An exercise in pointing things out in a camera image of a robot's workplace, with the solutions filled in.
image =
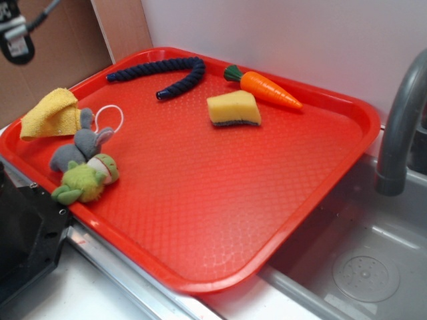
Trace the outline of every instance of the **black machine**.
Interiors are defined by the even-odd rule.
[[[60,0],[53,0],[32,22],[27,23],[18,8],[18,0],[0,0],[0,47],[6,59],[16,65],[32,60],[34,44],[29,36],[46,20]]]
[[[0,307],[56,268],[70,218],[36,183],[16,187],[0,162]]]

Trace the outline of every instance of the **white string loop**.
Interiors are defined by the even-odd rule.
[[[95,133],[98,133],[98,131],[99,131],[99,125],[98,125],[99,114],[103,110],[108,109],[108,108],[115,108],[115,109],[119,110],[119,112],[120,112],[121,121],[120,121],[119,126],[116,128],[116,130],[114,130],[114,133],[117,133],[120,130],[121,126],[123,125],[123,121],[125,120],[123,110],[121,110],[121,108],[118,107],[117,105],[106,105],[106,106],[102,107],[100,110],[98,110],[98,112],[96,113],[96,116],[95,116]]]

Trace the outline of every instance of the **green plush frog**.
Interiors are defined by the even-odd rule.
[[[76,201],[86,203],[99,199],[105,185],[119,179],[119,171],[113,158],[100,153],[87,163],[71,160],[64,172],[61,186],[52,192],[52,199],[63,205]]]

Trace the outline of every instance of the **yellow towel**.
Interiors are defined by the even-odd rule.
[[[21,139],[74,135],[81,129],[77,103],[68,89],[53,90],[22,118]]]

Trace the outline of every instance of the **yellow sponge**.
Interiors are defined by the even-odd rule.
[[[207,108],[214,125],[261,125],[255,97],[244,90],[209,97]]]
[[[81,129],[77,104],[77,98],[68,89],[53,90],[22,118],[21,139],[74,135]]]

